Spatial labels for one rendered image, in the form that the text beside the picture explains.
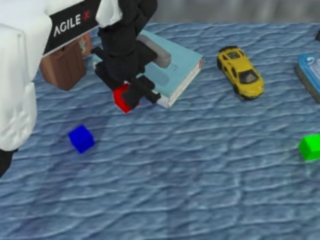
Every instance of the toy car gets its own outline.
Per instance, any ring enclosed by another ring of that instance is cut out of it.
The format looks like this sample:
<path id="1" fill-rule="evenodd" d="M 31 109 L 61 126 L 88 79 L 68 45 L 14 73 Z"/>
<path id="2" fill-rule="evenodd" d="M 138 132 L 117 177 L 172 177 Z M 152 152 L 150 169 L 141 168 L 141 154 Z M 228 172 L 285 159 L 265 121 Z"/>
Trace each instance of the toy car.
<path id="1" fill-rule="evenodd" d="M 320 103 L 320 59 L 311 54 L 299 55 L 295 73 L 314 100 Z"/>
<path id="2" fill-rule="evenodd" d="M 252 100 L 264 92 L 263 78 L 239 47 L 222 48 L 217 56 L 217 67 L 227 76 L 234 92 L 243 99 Z"/>

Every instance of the book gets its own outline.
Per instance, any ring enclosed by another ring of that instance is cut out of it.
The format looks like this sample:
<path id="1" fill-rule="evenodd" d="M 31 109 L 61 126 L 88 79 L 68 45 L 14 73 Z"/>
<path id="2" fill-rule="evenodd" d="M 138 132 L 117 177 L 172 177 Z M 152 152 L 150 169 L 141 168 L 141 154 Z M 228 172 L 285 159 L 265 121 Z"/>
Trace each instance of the book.
<path id="1" fill-rule="evenodd" d="M 145 66 L 143 73 L 155 84 L 154 92 L 161 94 L 157 104 L 169 109 L 201 71 L 204 57 L 198 52 L 149 31 L 143 30 L 141 35 L 146 36 L 170 53 L 170 62 L 166 67 L 160 67 L 159 64 L 150 62 Z M 102 60 L 94 55 L 92 58 L 93 67 L 100 61 Z"/>

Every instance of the car spoiler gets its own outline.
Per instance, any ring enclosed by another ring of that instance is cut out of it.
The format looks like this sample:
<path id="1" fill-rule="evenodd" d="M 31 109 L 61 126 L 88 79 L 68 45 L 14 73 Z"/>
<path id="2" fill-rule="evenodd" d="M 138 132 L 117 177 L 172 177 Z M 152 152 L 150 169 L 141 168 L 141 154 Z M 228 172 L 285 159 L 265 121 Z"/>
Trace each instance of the car spoiler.
<path id="1" fill-rule="evenodd" d="M 219 53 L 222 53 L 223 51 L 229 50 L 229 49 L 238 49 L 238 47 L 237 46 L 225 46 L 224 48 L 221 48 L 219 50 Z"/>

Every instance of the green cube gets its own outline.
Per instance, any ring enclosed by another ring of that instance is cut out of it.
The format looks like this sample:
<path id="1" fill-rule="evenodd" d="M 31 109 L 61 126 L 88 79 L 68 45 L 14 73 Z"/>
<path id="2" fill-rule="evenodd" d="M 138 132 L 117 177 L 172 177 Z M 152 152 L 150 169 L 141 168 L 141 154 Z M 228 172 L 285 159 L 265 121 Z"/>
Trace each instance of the green cube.
<path id="1" fill-rule="evenodd" d="M 299 144 L 299 150 L 305 161 L 320 159 L 320 134 L 304 136 Z"/>

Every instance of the blue object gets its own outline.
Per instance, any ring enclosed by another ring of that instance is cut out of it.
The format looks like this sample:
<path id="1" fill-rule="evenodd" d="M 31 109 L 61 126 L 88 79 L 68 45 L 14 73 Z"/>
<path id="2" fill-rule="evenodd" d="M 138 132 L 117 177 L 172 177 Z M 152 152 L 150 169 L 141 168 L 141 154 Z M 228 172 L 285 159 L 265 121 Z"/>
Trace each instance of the blue object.
<path id="1" fill-rule="evenodd" d="M 320 103 L 320 59 L 307 53 L 299 55 L 297 75 L 308 92 Z"/>
<path id="2" fill-rule="evenodd" d="M 68 136 L 70 142 L 80 154 L 96 144 L 93 135 L 84 125 L 78 126 L 69 132 Z"/>

